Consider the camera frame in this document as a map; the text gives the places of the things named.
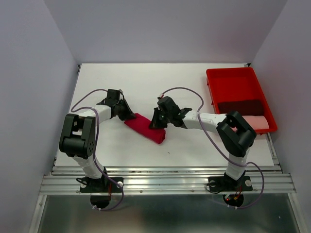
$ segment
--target metal frame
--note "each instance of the metal frame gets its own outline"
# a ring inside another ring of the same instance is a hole
[[[31,221],[30,228],[28,231],[29,233],[38,232],[46,200],[47,200],[46,195],[39,195],[38,196],[38,200],[37,200],[37,203],[35,205],[35,211],[34,211],[33,219]]]
[[[293,213],[300,232],[307,233],[308,228],[296,197],[296,189],[290,174],[283,174],[276,156],[271,136],[266,135],[273,166],[262,166],[265,177],[264,193],[288,193]],[[210,195],[205,190],[210,176],[222,176],[226,167],[107,167],[110,177],[124,177],[123,190],[125,195]],[[251,177],[253,191],[261,190],[261,175],[253,166],[247,167],[247,175]],[[80,193],[77,177],[83,171],[78,166],[54,166],[49,176],[42,180],[39,198],[36,204],[29,232],[37,232],[42,218],[47,195],[89,195]]]
[[[289,193],[288,197],[289,197],[289,200],[291,202],[293,213],[294,213],[294,216],[296,218],[296,222],[297,222],[300,233],[308,233],[309,228],[306,224],[305,217],[303,216],[303,212],[301,209],[301,205],[298,201],[297,194],[296,193]]]

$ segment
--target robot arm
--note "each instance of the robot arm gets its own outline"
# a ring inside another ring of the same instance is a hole
[[[167,127],[168,123],[171,123],[184,129],[202,130],[198,113],[191,108],[180,109],[168,96],[160,98],[157,104],[158,107],[154,109],[154,116],[149,128],[163,129]],[[247,154],[254,143],[256,133],[236,111],[229,114],[200,113],[200,118],[207,131],[220,136],[229,152],[229,160],[238,165],[228,162],[224,176],[226,184],[222,184],[220,188],[228,189],[227,191],[236,190],[244,179],[245,167],[243,166],[245,166]]]
[[[120,120],[136,118],[121,90],[108,89],[107,96],[93,107],[98,112],[99,123],[118,116]],[[79,180],[86,187],[81,192],[100,192],[107,180],[96,167],[95,149],[96,116],[93,110],[80,114],[67,114],[59,141],[59,149],[73,158],[83,169],[85,177]],[[98,161],[99,168],[106,169]]]

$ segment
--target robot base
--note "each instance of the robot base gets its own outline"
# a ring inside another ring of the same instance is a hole
[[[253,191],[252,182],[249,176],[242,176],[239,181],[231,182],[225,176],[211,176],[208,178],[210,192],[235,192],[242,187],[243,192]]]
[[[123,183],[123,177],[114,177],[111,179],[115,182]],[[81,183],[80,193],[121,193],[121,189],[106,179],[105,176],[102,176],[99,179],[91,179],[88,177],[83,177],[81,179],[77,178],[77,181]]]

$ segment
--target red towel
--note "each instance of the red towel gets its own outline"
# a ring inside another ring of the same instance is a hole
[[[264,107],[260,100],[243,100],[218,103],[219,113],[238,111],[242,116],[263,116]]]
[[[149,129],[151,121],[144,116],[135,113],[136,119],[126,120],[124,123],[135,130],[137,133],[153,140],[154,142],[161,144],[165,139],[164,129]]]

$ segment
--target white wall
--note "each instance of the white wall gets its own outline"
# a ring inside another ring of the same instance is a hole
[[[311,1],[289,0],[253,67],[278,125],[272,135],[311,225]]]
[[[81,62],[251,62],[286,0],[45,0]]]
[[[0,7],[0,232],[28,232],[77,74],[43,0]]]

